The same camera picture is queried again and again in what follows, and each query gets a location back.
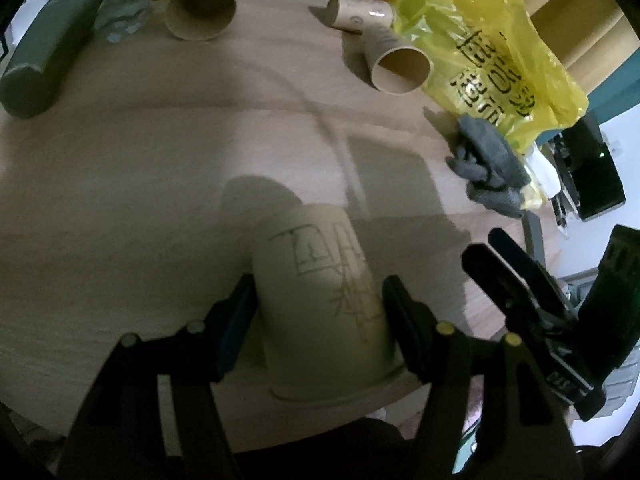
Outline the brown paper cup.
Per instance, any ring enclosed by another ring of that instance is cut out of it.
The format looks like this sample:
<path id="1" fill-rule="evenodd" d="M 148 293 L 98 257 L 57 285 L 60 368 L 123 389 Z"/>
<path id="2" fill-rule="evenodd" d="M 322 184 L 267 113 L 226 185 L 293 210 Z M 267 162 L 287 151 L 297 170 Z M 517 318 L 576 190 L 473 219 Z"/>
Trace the brown paper cup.
<path id="1" fill-rule="evenodd" d="M 237 7 L 236 0 L 168 0 L 165 25 L 178 39 L 208 41 L 230 26 Z"/>
<path id="2" fill-rule="evenodd" d="M 363 31 L 361 38 L 374 88 L 402 96 L 427 82 L 432 71 L 430 59 L 393 29 L 372 26 Z"/>
<path id="3" fill-rule="evenodd" d="M 252 267 L 275 396 L 329 402 L 399 372 L 402 357 L 344 209 L 299 205 L 262 220 Z"/>

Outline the small clear patterned bag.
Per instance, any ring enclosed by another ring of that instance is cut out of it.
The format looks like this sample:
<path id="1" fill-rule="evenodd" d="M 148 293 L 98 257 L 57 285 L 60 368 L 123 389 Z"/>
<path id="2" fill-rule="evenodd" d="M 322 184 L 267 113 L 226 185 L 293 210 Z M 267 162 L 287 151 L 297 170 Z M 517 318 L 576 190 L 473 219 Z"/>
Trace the small clear patterned bag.
<path id="1" fill-rule="evenodd" d="M 151 8 L 151 0 L 103 0 L 93 32 L 108 44 L 119 44 L 144 25 Z"/>

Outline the rear lying paper cup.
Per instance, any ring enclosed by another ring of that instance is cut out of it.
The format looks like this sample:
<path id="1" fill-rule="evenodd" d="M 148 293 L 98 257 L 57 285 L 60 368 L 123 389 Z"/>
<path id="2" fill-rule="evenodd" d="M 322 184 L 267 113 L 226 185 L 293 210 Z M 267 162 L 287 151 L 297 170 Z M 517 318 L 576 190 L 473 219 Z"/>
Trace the rear lying paper cup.
<path id="1" fill-rule="evenodd" d="M 348 32 L 376 25 L 390 27 L 394 19 L 392 5 L 383 0 L 329 0 L 324 12 L 328 26 Z"/>

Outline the yellow plastic shopping bag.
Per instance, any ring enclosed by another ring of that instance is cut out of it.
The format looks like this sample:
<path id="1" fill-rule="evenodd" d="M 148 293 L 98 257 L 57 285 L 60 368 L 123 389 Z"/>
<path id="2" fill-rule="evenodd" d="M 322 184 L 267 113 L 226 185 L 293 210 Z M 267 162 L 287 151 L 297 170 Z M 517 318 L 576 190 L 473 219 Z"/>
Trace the yellow plastic shopping bag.
<path id="1" fill-rule="evenodd" d="M 422 50 L 422 89 L 458 116 L 486 120 L 523 153 L 575 125 L 588 96 L 541 40 L 524 0 L 395 0 L 394 29 Z"/>

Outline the steel thermos bottle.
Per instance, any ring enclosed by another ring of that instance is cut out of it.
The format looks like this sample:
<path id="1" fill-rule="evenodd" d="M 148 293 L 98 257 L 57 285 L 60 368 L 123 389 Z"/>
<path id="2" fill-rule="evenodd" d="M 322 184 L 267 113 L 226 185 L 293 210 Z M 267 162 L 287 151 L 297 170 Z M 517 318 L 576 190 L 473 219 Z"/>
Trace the steel thermos bottle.
<path id="1" fill-rule="evenodd" d="M 1 104 L 32 118 L 55 101 L 62 81 L 90 38 L 102 0 L 49 0 L 26 30 L 1 77 Z"/>

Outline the black laptop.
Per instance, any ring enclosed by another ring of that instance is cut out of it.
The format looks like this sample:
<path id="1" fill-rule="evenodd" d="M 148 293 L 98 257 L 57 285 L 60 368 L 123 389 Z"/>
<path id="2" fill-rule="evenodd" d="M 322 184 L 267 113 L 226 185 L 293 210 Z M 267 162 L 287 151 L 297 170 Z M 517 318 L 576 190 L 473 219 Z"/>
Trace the black laptop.
<path id="1" fill-rule="evenodd" d="M 562 131 L 558 155 L 579 218 L 589 220 L 626 202 L 622 179 L 592 110 Z"/>

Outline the grey cloth glove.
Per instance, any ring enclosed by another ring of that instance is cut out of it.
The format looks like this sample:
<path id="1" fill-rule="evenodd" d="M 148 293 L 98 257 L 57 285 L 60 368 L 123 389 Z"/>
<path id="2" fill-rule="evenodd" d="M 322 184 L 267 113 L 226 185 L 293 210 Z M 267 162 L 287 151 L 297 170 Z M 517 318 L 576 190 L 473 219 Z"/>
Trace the grey cloth glove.
<path id="1" fill-rule="evenodd" d="M 494 125 L 485 119 L 463 115 L 452 155 L 446 164 L 466 181 L 472 202 L 506 218 L 523 217 L 523 188 L 530 177 L 518 155 Z"/>

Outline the yellow curtain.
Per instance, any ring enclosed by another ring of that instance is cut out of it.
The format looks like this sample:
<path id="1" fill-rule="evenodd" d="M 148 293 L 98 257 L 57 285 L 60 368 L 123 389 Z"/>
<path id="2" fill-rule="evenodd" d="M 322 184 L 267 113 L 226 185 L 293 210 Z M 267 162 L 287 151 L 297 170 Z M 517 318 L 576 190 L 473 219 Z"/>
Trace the yellow curtain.
<path id="1" fill-rule="evenodd" d="M 538 35 L 589 93 L 638 50 L 615 0 L 524 0 Z"/>

